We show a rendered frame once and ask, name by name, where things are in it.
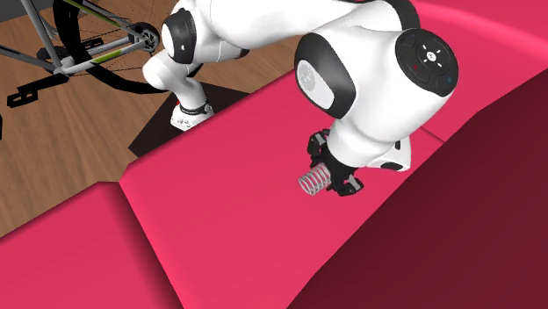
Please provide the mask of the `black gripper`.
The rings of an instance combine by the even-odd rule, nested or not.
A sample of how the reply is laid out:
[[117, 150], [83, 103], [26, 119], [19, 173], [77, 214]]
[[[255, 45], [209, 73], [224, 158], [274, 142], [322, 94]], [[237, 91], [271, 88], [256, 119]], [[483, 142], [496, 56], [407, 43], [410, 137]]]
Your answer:
[[331, 173], [328, 190], [334, 190], [340, 197], [354, 195], [364, 188], [364, 184], [354, 177], [356, 168], [339, 162], [331, 154], [327, 146], [329, 132], [329, 129], [322, 129], [310, 136], [306, 149], [311, 159], [310, 166], [315, 167], [321, 162], [324, 163]]

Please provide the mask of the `silver metal coil spring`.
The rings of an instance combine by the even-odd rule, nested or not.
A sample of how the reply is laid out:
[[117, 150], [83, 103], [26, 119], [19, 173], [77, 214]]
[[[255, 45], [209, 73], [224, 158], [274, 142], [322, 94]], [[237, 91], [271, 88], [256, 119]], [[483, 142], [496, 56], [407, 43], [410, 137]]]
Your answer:
[[318, 163], [298, 179], [299, 186], [308, 195], [314, 196], [331, 184], [331, 173], [324, 163]]

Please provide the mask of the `red sofa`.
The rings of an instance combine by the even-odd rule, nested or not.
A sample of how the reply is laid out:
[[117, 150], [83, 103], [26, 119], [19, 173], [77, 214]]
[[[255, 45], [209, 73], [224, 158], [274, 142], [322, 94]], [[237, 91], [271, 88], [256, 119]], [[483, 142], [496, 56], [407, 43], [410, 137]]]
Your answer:
[[0, 238], [0, 309], [548, 309], [548, 0], [412, 0], [460, 76], [409, 170], [307, 195], [286, 74]]

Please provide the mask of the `grey and black bicycle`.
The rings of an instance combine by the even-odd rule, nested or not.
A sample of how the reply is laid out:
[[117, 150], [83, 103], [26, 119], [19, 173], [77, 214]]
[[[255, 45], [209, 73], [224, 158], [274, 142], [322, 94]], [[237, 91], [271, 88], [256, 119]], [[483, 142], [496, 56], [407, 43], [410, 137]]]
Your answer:
[[[32, 57], [0, 45], [0, 54], [45, 69], [50, 76], [18, 87], [18, 92], [7, 97], [13, 108], [38, 99], [38, 91], [66, 83], [69, 78], [84, 72], [109, 87], [133, 94], [156, 94], [159, 90], [148, 83], [127, 80], [103, 63], [141, 50], [153, 53], [161, 43], [157, 29], [146, 22], [133, 23], [109, 12], [88, 0], [54, 0], [54, 24], [42, 18], [32, 0], [19, 0], [44, 45]], [[108, 43], [102, 36], [82, 40], [78, 16], [81, 12], [111, 24], [126, 36]]]

